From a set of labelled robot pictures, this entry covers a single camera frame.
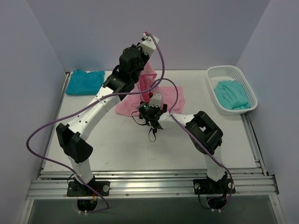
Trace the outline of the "pink t-shirt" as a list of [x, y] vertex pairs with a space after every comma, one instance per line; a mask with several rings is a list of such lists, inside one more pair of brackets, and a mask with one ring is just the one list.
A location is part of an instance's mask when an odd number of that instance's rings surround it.
[[[150, 63], [147, 63], [144, 70], [141, 72], [139, 81], [135, 84], [133, 92], [140, 92], [149, 89], [156, 80], [156, 77], [156, 71]], [[168, 109], [173, 106], [173, 113], [182, 113], [185, 105], [182, 86], [178, 86], [177, 90], [175, 90], [174, 86], [158, 86], [151, 90], [151, 92], [126, 96], [124, 100], [115, 107], [115, 113], [126, 117], [130, 117], [131, 115], [136, 117], [139, 114], [135, 111], [140, 103], [149, 102], [150, 97], [155, 93], [160, 93], [162, 95], [162, 103], [166, 104]]]

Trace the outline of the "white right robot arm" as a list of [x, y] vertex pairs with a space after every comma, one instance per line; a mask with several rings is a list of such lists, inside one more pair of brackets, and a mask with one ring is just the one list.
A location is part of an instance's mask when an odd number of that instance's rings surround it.
[[207, 186], [210, 191], [217, 193], [224, 188], [223, 177], [228, 173], [224, 169], [221, 156], [223, 131], [204, 111], [197, 114], [176, 114], [162, 108], [150, 106], [141, 102], [137, 110], [139, 117], [145, 120], [154, 132], [158, 129], [173, 129], [187, 131], [195, 148], [204, 154], [207, 167]]

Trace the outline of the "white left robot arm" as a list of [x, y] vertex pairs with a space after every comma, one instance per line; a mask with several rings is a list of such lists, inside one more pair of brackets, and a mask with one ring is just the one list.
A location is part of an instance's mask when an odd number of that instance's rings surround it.
[[91, 181], [94, 175], [89, 162], [93, 147], [86, 140], [109, 110], [134, 89], [141, 71], [155, 50], [154, 43], [148, 41], [124, 49], [119, 58], [119, 65], [104, 81], [99, 92], [89, 103], [89, 108], [76, 115], [66, 125], [60, 123], [56, 127], [59, 145], [71, 161], [72, 169], [77, 174], [76, 180], [79, 182], [77, 189], [84, 196], [94, 191], [94, 183]]

